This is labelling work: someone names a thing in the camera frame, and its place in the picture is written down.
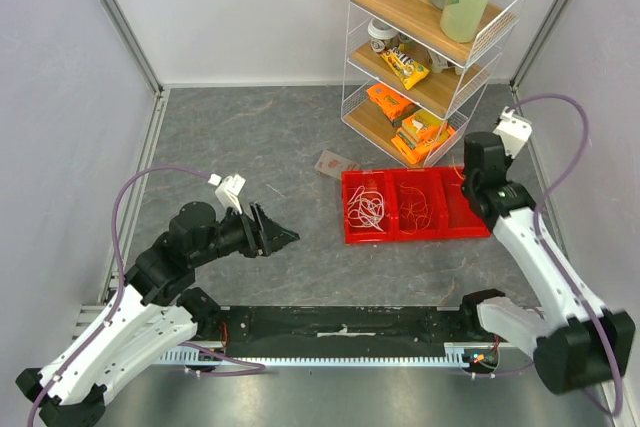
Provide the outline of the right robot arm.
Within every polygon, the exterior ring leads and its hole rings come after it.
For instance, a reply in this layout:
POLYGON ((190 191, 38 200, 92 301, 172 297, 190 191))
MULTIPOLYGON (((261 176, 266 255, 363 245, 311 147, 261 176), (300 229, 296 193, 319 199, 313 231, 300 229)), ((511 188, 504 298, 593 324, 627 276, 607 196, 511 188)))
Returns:
POLYGON ((635 323, 626 311, 611 311, 581 281, 549 235, 528 190, 508 179, 511 163, 497 134, 466 135, 462 193, 516 261, 542 312, 498 295, 463 310, 457 318, 459 331, 473 341, 494 333, 517 347, 556 395, 607 381, 620 388, 635 323))

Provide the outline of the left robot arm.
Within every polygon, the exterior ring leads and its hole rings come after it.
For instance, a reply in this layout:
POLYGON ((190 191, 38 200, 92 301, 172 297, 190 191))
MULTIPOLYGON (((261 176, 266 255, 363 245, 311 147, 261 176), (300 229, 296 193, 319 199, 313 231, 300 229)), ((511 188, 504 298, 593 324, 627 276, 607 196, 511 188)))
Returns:
POLYGON ((184 205, 74 343, 49 365, 19 374, 16 384, 32 403, 27 422, 96 425, 118 393, 162 354, 218 332, 220 307, 194 287, 196 268, 235 253, 269 256, 299 238, 257 203, 249 213, 228 209, 222 219, 205 202, 184 205))

